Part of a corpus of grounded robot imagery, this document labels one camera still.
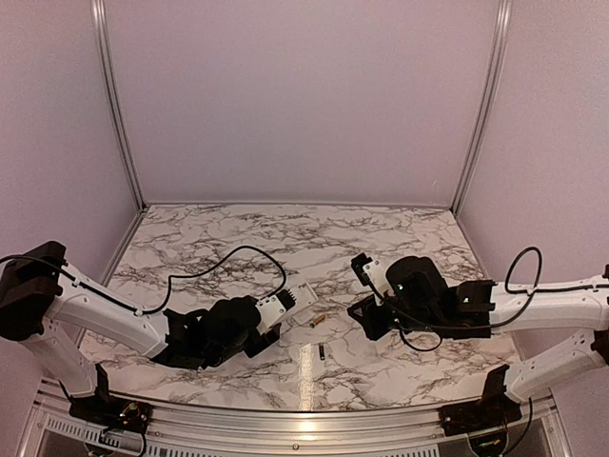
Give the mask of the white battery cover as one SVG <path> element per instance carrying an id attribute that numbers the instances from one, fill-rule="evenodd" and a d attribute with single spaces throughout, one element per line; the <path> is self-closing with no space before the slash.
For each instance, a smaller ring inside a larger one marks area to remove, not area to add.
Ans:
<path id="1" fill-rule="evenodd" d="M 308 310 L 302 310 L 301 312 L 292 314 L 288 319 L 287 322 L 291 325 L 291 326 L 304 326 L 306 325 L 310 320 L 310 313 Z"/>

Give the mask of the white remote control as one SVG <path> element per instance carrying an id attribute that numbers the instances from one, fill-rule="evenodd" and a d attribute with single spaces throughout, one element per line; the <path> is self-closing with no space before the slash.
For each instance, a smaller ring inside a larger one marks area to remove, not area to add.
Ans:
<path id="1" fill-rule="evenodd" d="M 287 305 L 285 306 L 287 312 L 300 312 L 318 300 L 315 291 L 308 282 L 294 284 L 287 288 L 286 292 L 288 293 Z"/>

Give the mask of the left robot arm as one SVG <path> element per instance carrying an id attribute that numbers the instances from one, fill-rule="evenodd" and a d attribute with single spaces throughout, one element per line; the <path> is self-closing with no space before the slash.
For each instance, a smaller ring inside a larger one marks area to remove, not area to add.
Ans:
<path id="1" fill-rule="evenodd" d="M 186 314 L 166 304 L 142 308 L 82 274 L 65 252 L 47 242 L 2 258 L 1 336 L 27 347 L 101 424 L 119 417 L 120 403 L 102 388 L 105 372 L 82 354 L 62 323 L 111 338 L 158 365 L 198 370 L 216 368 L 240 352 L 253 357 L 265 350 L 296 304 L 288 289 L 278 288 L 261 299 L 219 300 Z"/>

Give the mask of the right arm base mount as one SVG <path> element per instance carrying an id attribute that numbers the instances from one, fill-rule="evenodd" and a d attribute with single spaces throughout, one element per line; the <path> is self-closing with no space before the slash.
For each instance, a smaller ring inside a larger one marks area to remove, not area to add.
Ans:
<path id="1" fill-rule="evenodd" d="M 509 399 L 475 400 L 448 405 L 439 409 L 446 436 L 504 427 L 521 419 L 521 406 Z"/>

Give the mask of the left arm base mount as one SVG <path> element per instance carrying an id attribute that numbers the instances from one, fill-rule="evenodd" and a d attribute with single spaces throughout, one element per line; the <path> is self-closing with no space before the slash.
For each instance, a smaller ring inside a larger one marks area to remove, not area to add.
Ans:
<path id="1" fill-rule="evenodd" d="M 70 401 L 69 415 L 109 429 L 145 433 L 152 405 L 121 397 L 105 401 L 98 397 L 76 398 Z"/>

